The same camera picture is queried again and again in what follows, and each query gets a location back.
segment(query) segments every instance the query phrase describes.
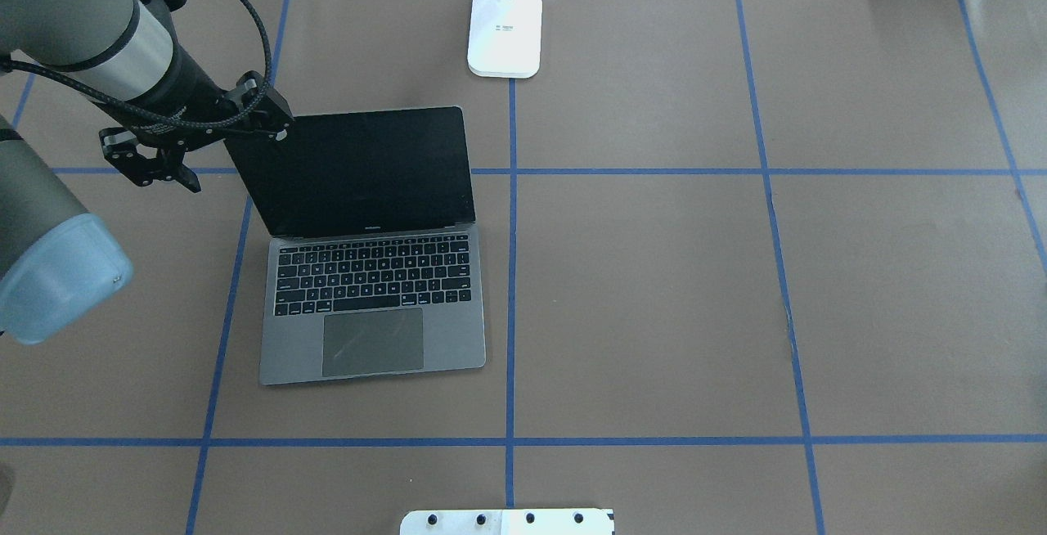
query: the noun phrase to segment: keyboard key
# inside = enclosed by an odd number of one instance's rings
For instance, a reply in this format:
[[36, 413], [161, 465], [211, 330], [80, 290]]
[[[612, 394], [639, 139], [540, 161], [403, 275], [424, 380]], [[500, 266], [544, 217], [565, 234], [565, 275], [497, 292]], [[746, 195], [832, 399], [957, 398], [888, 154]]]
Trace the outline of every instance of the keyboard key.
[[306, 299], [306, 290], [288, 290], [276, 292], [276, 304], [300, 303]]
[[400, 296], [346, 297], [343, 300], [334, 302], [334, 311], [395, 308], [398, 305], [400, 305]]
[[440, 288], [445, 290], [463, 290], [471, 288], [468, 277], [441, 278]]

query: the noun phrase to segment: white stand base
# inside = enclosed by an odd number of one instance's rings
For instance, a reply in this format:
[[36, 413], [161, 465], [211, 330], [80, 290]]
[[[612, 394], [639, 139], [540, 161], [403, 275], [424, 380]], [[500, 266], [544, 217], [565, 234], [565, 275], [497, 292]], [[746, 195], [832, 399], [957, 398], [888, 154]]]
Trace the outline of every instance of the white stand base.
[[609, 509], [411, 511], [400, 535], [614, 535]]
[[469, 69], [526, 80], [541, 58], [541, 0], [472, 0]]

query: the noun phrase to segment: space bar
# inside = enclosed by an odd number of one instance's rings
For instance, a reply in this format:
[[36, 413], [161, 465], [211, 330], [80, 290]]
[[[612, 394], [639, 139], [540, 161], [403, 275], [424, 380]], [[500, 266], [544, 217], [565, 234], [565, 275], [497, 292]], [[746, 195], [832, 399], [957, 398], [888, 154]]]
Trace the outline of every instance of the space bar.
[[334, 311], [394, 308], [398, 305], [400, 305], [400, 296], [346, 297], [346, 299], [334, 302]]

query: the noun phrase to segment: light blue joint cap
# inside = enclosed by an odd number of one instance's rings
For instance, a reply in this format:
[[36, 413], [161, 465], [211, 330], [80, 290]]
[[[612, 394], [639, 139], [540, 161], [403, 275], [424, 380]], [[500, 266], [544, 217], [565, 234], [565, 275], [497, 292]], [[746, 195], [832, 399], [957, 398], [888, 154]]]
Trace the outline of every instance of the light blue joint cap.
[[92, 214], [48, 230], [0, 278], [0, 330], [36, 344], [131, 281], [134, 267]]

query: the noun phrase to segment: black key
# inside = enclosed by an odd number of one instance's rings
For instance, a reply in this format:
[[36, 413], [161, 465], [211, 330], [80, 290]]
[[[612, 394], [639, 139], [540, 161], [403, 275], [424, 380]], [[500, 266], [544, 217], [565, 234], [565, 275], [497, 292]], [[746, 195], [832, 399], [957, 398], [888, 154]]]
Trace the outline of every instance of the black key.
[[471, 288], [469, 285], [468, 277], [449, 277], [441, 278], [440, 286], [445, 290], [461, 290], [465, 288]]
[[306, 290], [289, 290], [276, 292], [276, 304], [300, 303], [306, 299]]

